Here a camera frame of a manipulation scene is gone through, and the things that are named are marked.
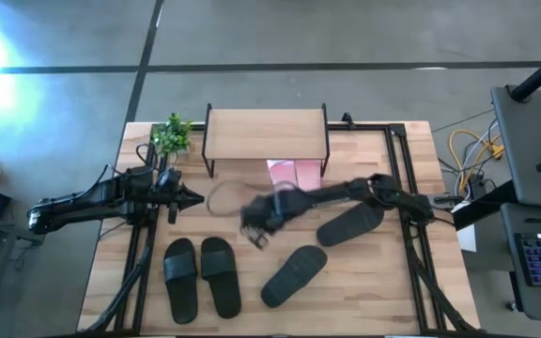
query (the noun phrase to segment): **wooden table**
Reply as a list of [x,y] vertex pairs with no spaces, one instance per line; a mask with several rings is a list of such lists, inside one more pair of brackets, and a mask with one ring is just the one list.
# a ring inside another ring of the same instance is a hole
[[[433,139],[427,122],[402,122],[406,125],[410,155],[420,193],[444,191]],[[130,123],[125,130],[117,167],[140,165],[134,155],[139,143],[148,141],[150,123]],[[219,163],[214,179],[208,177],[201,157],[202,136],[194,132],[190,152],[181,155],[176,167],[183,171],[190,189],[208,196],[210,190],[226,180],[242,180],[270,187],[271,179],[264,161]],[[330,131],[332,161],[323,185],[373,173],[391,173],[385,137],[379,131]],[[399,168],[403,172],[401,157]],[[255,192],[227,188],[214,197],[212,208],[229,210],[249,202]],[[284,231],[270,239],[261,252],[240,234],[238,217],[213,218],[204,204],[179,213],[177,224],[166,222],[167,210],[161,209],[149,274],[142,334],[413,334],[418,333],[410,277],[397,212],[385,214],[383,224],[373,232],[331,248],[325,268],[285,304],[267,308],[260,300],[260,289],[298,247],[316,244],[316,230],[351,204],[311,210],[288,223]],[[106,220],[101,231],[117,224]],[[479,321],[455,229],[435,222],[427,228],[438,282],[449,300],[465,319],[479,327]],[[108,305],[122,279],[131,229],[123,226],[98,244],[85,294],[79,329],[88,327]],[[187,325],[178,325],[170,315],[170,304],[163,283],[162,257],[166,247],[177,238],[189,238],[198,253],[202,240],[217,236],[226,239],[237,257],[241,313],[233,319],[216,315],[207,282],[198,279],[199,314]],[[135,286],[128,302],[127,326],[134,310]],[[425,308],[431,317],[428,293]],[[430,320],[430,327],[435,327]]]

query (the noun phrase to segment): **pink object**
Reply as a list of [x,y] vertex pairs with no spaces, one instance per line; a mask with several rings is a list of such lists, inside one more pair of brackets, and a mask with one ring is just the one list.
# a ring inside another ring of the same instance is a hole
[[320,188],[320,161],[318,160],[267,160],[270,179],[277,190],[292,189],[289,184],[311,191]]

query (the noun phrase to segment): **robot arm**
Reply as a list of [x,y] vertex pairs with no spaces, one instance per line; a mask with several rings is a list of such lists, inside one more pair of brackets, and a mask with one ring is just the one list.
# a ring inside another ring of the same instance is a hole
[[167,169],[154,184],[149,167],[132,168],[125,175],[97,182],[84,192],[41,199],[29,211],[28,228],[41,235],[68,223],[111,217],[137,224],[153,217],[154,205],[167,205],[168,222],[174,223],[179,211],[204,201],[203,196],[179,185],[180,177],[180,171]]
[[426,225],[434,217],[426,196],[403,192],[395,186],[392,177],[374,174],[369,178],[355,178],[311,192],[296,188],[257,196],[250,205],[241,209],[241,228],[246,230],[248,238],[257,247],[261,247],[265,234],[274,235],[286,222],[307,210],[347,201],[360,201],[385,210],[398,207],[407,212],[411,222],[418,225]]

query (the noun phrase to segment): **yellow cable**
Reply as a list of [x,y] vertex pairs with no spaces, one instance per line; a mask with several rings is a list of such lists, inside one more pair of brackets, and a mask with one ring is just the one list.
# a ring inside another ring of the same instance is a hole
[[[501,137],[501,135],[498,135],[496,136],[495,138],[493,138],[491,141],[492,141],[492,145],[494,145],[494,141],[498,140],[499,138]],[[479,151],[479,154],[477,155],[477,157],[475,158],[475,163],[471,166],[471,169],[469,170],[469,174],[466,176],[466,177],[463,177],[463,179],[460,181],[460,186],[458,187],[458,190],[460,192],[462,192],[465,187],[467,186],[467,183],[469,182],[469,179],[471,179],[471,174],[473,172],[473,169],[475,167],[475,165],[477,165],[477,163],[479,163],[479,160],[481,159],[481,156],[484,155],[484,152],[487,150],[487,148],[490,146],[489,142],[486,142],[486,144],[484,145],[484,147],[481,148],[481,150]],[[499,155],[500,153],[502,153],[502,150],[499,151],[498,153],[496,154],[493,154],[493,156],[497,156]]]
[[[467,131],[467,130],[452,131],[452,133],[450,134],[450,140],[448,141],[448,146],[450,147],[450,154],[455,159],[456,165],[458,166],[458,170],[462,170],[462,164],[460,163],[460,160],[458,159],[458,156],[456,155],[453,141],[454,141],[455,135],[460,134],[460,133],[466,133],[474,137],[475,140],[477,141],[481,140],[481,137],[479,137],[479,135],[477,135],[476,133],[472,131]],[[487,145],[486,140],[482,140],[482,142],[484,143],[484,145]]]

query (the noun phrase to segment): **potted plant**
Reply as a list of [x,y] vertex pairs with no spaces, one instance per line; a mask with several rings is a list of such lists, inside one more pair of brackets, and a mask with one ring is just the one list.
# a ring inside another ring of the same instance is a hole
[[187,153],[187,149],[189,149],[191,130],[192,121],[181,121],[177,113],[172,113],[164,123],[154,126],[151,141],[160,157],[166,155],[171,158],[174,154],[174,161],[176,161],[178,154]]

